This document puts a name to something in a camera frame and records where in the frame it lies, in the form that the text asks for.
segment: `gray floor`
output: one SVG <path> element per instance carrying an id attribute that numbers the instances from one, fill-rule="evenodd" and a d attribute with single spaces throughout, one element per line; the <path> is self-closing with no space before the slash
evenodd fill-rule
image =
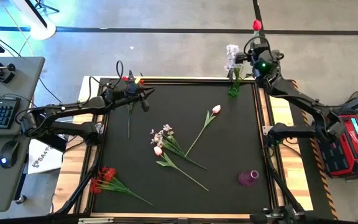
<path id="1" fill-rule="evenodd" d="M 3 1 L 20 26 L 22 15 Z M 45 0 L 60 13 L 47 11 L 58 26 L 250 29 L 251 0 Z M 266 29 L 358 30 L 355 0 L 268 0 L 260 8 Z M 0 7 L 0 26 L 14 26 Z M 0 32 L 15 49 L 24 43 L 19 32 Z M 125 70 L 147 76 L 224 77 L 226 45 L 244 45 L 247 34 L 117 34 L 59 32 L 44 41 L 30 39 L 36 56 L 46 58 L 42 78 L 64 102 L 77 99 L 83 76 L 116 75 L 116 60 Z M 274 49 L 285 53 L 285 78 L 298 81 L 300 90 L 323 103 L 342 103 L 358 90 L 358 36 L 269 35 Z M 27 47 L 23 55 L 30 55 Z M 42 86 L 36 104 L 55 102 Z M 30 175 L 24 194 L 29 201 L 12 204 L 0 218 L 45 215 L 58 172 Z M 343 220 L 358 220 L 358 180 L 329 180 L 334 203 Z"/>

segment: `computer mouse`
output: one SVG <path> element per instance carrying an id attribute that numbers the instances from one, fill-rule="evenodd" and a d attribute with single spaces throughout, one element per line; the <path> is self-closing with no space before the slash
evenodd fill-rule
<path id="1" fill-rule="evenodd" d="M 15 140 L 5 143 L 0 153 L 0 164 L 2 168 L 8 169 L 15 165 L 19 143 Z"/>

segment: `wooden platform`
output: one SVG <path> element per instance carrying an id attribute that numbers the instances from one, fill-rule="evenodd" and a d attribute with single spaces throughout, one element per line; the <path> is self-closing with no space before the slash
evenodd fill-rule
<path id="1" fill-rule="evenodd" d="M 89 77 L 84 77 L 83 84 L 80 91 L 80 101 L 85 101 L 89 95 L 89 88 L 88 88 L 88 79 Z M 98 92 L 98 84 L 95 81 L 91 81 L 91 96 L 96 96 Z M 261 104 L 264 111 L 264 118 L 266 125 L 270 124 L 270 121 L 267 116 L 266 110 L 266 100 L 264 98 L 263 90 L 261 92 Z M 271 98 L 270 101 L 273 108 L 273 116 L 275 122 L 281 122 L 286 125 L 293 125 L 293 120 L 291 116 L 291 110 L 288 102 L 283 99 Z M 91 121 L 92 115 L 91 114 L 84 114 L 80 116 L 75 116 L 73 122 L 77 124 L 81 124 L 85 121 Z M 74 146 L 82 141 L 81 138 L 76 138 L 72 142 L 69 143 L 68 147 Z M 290 145 L 293 149 L 299 151 L 299 147 L 297 144 Z M 68 151 L 64 155 L 62 168 L 60 171 L 60 175 L 58 178 L 55 196 L 53 197 L 53 204 L 55 207 L 55 211 L 63 206 L 63 204 L 68 200 L 70 195 L 78 186 L 80 181 L 80 174 L 81 169 L 83 167 L 83 161 L 85 157 L 85 149 L 86 146 L 80 145 L 70 151 Z M 291 149 L 288 149 L 284 145 L 280 145 L 281 157 L 283 161 L 284 173 L 285 178 L 287 181 L 288 188 L 291 190 L 292 194 L 296 197 L 297 201 L 301 203 L 305 210 L 312 210 L 313 206 L 310 199 L 309 188 L 306 181 L 305 171 L 303 169 L 303 163 L 299 155 L 294 153 Z M 88 164 L 89 166 L 93 162 L 94 152 L 91 153 L 91 159 Z M 83 212 L 86 206 L 86 200 L 88 198 L 88 191 L 89 191 L 90 183 L 88 183 L 87 187 L 83 192 L 80 212 Z M 276 185 L 277 189 L 277 197 L 280 205 L 283 205 L 283 196 L 281 190 Z M 249 214 L 243 215 L 233 215 L 233 214 L 133 214 L 133 213 L 92 213 L 92 217 L 160 217 L 160 218 L 249 218 Z"/>

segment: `purple vase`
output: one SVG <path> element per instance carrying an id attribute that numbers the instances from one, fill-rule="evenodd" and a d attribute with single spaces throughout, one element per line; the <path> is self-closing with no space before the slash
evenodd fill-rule
<path id="1" fill-rule="evenodd" d="M 258 177 L 259 173 L 256 170 L 241 172 L 239 174 L 239 182 L 244 187 L 248 187 L 251 186 Z"/>

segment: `gray desk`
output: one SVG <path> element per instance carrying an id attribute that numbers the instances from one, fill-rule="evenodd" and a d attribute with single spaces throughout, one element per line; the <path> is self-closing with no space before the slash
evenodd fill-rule
<path id="1" fill-rule="evenodd" d="M 0 96 L 5 93 L 14 93 L 31 99 L 45 59 L 43 57 L 1 57 L 0 62 L 4 65 L 13 63 L 17 69 L 16 76 L 12 82 L 8 84 L 0 82 Z M 19 109 L 23 110 L 28 107 L 29 102 L 21 100 Z M 18 124 L 15 123 L 12 127 L 10 131 L 0 136 L 0 151 L 7 141 L 13 139 L 13 135 L 19 133 L 20 126 Z M 0 212 L 6 211 L 14 198 L 27 156 L 30 139 L 19 136 L 17 140 L 20 145 L 16 164 L 10 169 L 3 169 L 0 166 Z"/>

